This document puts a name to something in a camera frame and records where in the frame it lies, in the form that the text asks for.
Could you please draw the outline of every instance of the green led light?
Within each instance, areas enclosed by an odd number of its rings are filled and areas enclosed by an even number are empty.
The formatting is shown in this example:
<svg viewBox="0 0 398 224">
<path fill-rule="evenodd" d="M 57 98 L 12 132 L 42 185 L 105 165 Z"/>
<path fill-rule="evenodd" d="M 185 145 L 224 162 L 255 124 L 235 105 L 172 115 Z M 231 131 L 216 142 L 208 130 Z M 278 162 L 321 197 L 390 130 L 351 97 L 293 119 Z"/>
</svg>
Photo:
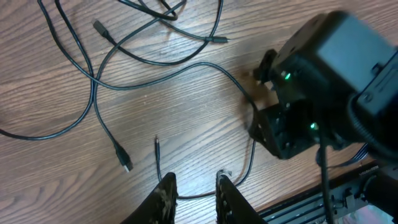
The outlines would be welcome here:
<svg viewBox="0 0 398 224">
<path fill-rule="evenodd" d="M 310 127 L 311 127 L 311 129 L 317 130 L 318 129 L 318 124 L 314 122 L 314 123 L 311 124 Z"/>
</svg>

